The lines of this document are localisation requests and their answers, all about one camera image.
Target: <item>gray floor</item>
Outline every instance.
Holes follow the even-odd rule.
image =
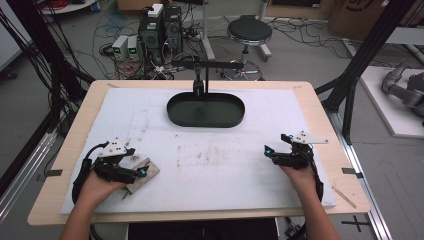
[[[113,42],[113,38],[99,37],[105,36],[105,31],[113,35],[113,29],[108,29],[104,25],[123,26],[136,22],[137,19],[137,14],[122,14],[113,4],[110,7],[106,6],[98,14],[81,10],[60,16],[64,32],[73,49],[77,51],[78,60],[96,79],[106,79],[110,75],[105,76],[102,73],[105,70],[103,68],[100,70],[93,57],[89,55],[95,55],[108,72],[113,72],[112,62],[98,54],[98,48],[102,44]],[[213,37],[226,35],[226,22],[224,18],[209,21],[211,30],[217,27],[210,36],[218,61],[238,59],[242,50],[240,44],[227,38]],[[130,24],[128,28],[122,29],[121,33],[130,34],[136,31],[137,27],[136,23]],[[291,38],[300,40],[299,30],[289,32],[292,30],[288,27],[280,29],[286,31]],[[320,36],[321,40],[331,37],[327,34],[326,24],[323,22],[309,26],[308,32]],[[305,41],[317,40],[316,37],[303,33]],[[267,62],[263,61],[258,50],[250,51],[249,59],[261,68],[266,80],[308,81],[314,87],[318,87],[338,77],[350,62],[347,50],[339,42],[327,43],[327,46],[332,46],[334,49],[312,47],[296,42],[287,35],[276,30],[273,32],[273,37],[267,44],[273,56]],[[384,63],[376,61],[373,65],[394,66],[404,59],[407,59],[412,66],[422,69],[422,65],[409,53],[394,45],[385,46],[376,57],[377,61]],[[0,105],[1,174],[48,112],[47,90],[35,77],[29,62],[20,57],[12,67],[18,72],[18,78],[8,80],[2,77],[0,81],[0,101],[3,103]],[[193,79],[194,74],[185,71],[175,74],[175,77]],[[222,80],[215,71],[211,71],[211,79]],[[322,94],[319,97],[325,99],[326,95]],[[26,219],[43,184],[36,178],[42,174],[47,161],[53,157],[62,141],[61,137],[57,140],[55,147],[1,224],[0,239],[58,238],[62,226],[33,227],[28,225]],[[392,137],[364,88],[358,84],[352,121],[352,142],[393,239],[424,239],[422,228],[424,188],[420,187],[424,179],[424,140]],[[352,224],[342,224],[342,221],[354,221],[352,215],[338,215],[331,218],[342,239],[375,239],[370,226],[361,225],[358,229]],[[368,222],[364,215],[357,215],[356,218],[359,222]],[[280,221],[279,225],[283,231],[285,229],[283,221]],[[125,227],[125,224],[101,224],[99,234],[108,236],[105,239],[124,239]]]

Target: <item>round stool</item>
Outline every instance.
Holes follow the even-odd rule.
[[[238,78],[259,80],[262,77],[262,73],[256,64],[247,61],[247,54],[249,53],[249,46],[259,46],[271,39],[271,28],[253,16],[242,16],[228,25],[227,34],[230,39],[244,44],[241,59],[231,61],[242,63],[244,67],[241,70],[223,70],[222,76],[229,80]]]

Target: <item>gray robotic arm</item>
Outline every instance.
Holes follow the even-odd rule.
[[[424,72],[412,75],[409,78],[406,89],[396,85],[407,67],[408,64],[401,63],[393,71],[389,72],[383,80],[381,90],[386,94],[399,98],[416,115],[424,117]]]

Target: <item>forearm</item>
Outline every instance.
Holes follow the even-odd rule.
[[[65,228],[63,229],[60,239],[88,239],[91,217],[93,216],[95,209],[95,206],[77,202],[66,221]]]
[[[315,192],[298,192],[305,214],[308,239],[340,239],[333,223],[325,212]]]

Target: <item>white mat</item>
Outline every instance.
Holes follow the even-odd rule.
[[[381,91],[384,77],[392,70],[393,68],[368,67],[362,74],[361,82],[393,136],[424,138],[424,118],[415,115],[399,98]],[[406,88],[409,77],[422,71],[406,69],[397,85]]]
[[[290,152],[280,134],[307,131],[291,90],[231,90],[243,100],[246,113],[233,128],[185,128],[174,125],[166,104],[187,90],[110,89],[76,164],[95,145],[118,137],[135,148],[135,156],[121,161],[132,168],[146,157],[160,173],[122,200],[117,191],[97,212],[167,212],[238,209],[281,209],[300,207],[289,179],[263,154],[264,144],[276,151]],[[92,154],[94,159],[98,152]],[[315,158],[325,184],[323,205],[335,206],[319,157]],[[72,182],[62,214],[71,211]]]

